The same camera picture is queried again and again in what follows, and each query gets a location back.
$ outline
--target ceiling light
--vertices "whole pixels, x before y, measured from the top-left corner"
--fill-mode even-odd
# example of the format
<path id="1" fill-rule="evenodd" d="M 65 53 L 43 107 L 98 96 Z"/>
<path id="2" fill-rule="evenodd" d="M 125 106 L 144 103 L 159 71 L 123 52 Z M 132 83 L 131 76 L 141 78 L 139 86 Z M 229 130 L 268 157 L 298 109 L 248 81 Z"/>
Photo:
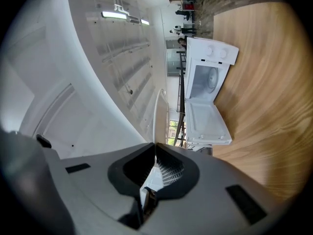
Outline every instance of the ceiling light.
<path id="1" fill-rule="evenodd" d="M 148 21 L 146 21 L 146 20 L 141 19 L 141 22 L 142 22 L 142 23 L 144 23 L 144 24 L 149 25 L 149 22 L 148 22 Z"/>
<path id="2" fill-rule="evenodd" d="M 126 19 L 125 14 L 121 13 L 115 13 L 115 12 L 110 12 L 110 11 L 102 11 L 102 17 L 104 18 L 120 18 L 120 19 Z"/>

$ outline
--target washing machine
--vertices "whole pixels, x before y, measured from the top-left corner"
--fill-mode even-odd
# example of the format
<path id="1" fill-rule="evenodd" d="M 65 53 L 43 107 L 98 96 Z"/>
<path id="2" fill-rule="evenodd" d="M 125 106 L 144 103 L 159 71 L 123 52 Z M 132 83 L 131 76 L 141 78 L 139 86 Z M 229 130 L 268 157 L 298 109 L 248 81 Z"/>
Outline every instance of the washing machine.
<path id="1" fill-rule="evenodd" d="M 228 128 L 214 105 L 239 49 L 203 38 L 187 38 L 185 113 L 186 142 L 210 147 L 232 142 Z"/>

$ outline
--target railing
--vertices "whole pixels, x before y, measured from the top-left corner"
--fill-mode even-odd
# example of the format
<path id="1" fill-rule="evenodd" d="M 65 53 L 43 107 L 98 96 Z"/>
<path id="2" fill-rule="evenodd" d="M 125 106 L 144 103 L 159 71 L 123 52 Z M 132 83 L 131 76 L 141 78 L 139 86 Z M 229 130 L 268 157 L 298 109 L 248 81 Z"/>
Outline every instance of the railing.
<path id="1" fill-rule="evenodd" d="M 183 62 L 186 62 L 186 55 L 184 51 L 177 51 L 179 53 L 180 58 L 180 67 L 177 67 L 177 69 L 180 70 L 180 77 L 179 77 L 179 96 L 178 96 L 178 102 L 177 102 L 177 112 L 179 112 L 179 120 L 178 120 L 178 126 L 177 131 L 175 134 L 175 140 L 174 145 L 176 145 L 177 140 L 180 140 L 180 147 L 182 147 L 183 142 L 185 140 L 185 127 L 184 127 L 184 117 L 185 117 L 185 85 L 184 85 L 184 70 L 186 68 L 183 67 Z"/>

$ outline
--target washing machine control panel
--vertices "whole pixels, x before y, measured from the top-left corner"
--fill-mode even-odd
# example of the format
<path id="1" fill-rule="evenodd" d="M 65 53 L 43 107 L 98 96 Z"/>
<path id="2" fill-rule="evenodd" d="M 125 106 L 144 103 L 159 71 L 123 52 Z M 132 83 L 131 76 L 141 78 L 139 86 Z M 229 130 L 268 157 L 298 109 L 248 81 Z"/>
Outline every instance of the washing machine control panel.
<path id="1" fill-rule="evenodd" d="M 209 39 L 187 38 L 187 42 L 192 45 L 190 54 L 194 59 L 234 65 L 239 52 L 237 47 Z"/>

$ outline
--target white door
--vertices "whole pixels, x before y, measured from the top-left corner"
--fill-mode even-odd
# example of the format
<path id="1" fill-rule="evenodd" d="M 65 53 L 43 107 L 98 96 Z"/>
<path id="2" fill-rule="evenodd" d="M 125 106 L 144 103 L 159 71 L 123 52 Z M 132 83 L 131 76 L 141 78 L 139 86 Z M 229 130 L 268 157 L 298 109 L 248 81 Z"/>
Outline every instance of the white door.
<path id="1" fill-rule="evenodd" d="M 227 126 L 213 102 L 186 100 L 187 142 L 230 144 Z"/>

